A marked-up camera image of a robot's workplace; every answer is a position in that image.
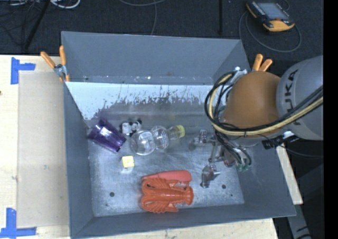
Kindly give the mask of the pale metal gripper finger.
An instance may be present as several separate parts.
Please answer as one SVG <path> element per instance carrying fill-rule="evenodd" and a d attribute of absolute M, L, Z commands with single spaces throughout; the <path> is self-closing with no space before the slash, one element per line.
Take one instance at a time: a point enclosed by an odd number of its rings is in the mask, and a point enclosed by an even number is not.
<path fill-rule="evenodd" d="M 220 175 L 215 164 L 208 164 L 202 170 L 201 183 L 202 188 L 209 188 L 210 182 Z"/>
<path fill-rule="evenodd" d="M 190 151 L 206 147 L 212 143 L 212 140 L 208 136 L 207 130 L 200 130 L 199 134 L 197 134 L 190 142 L 188 149 Z"/>

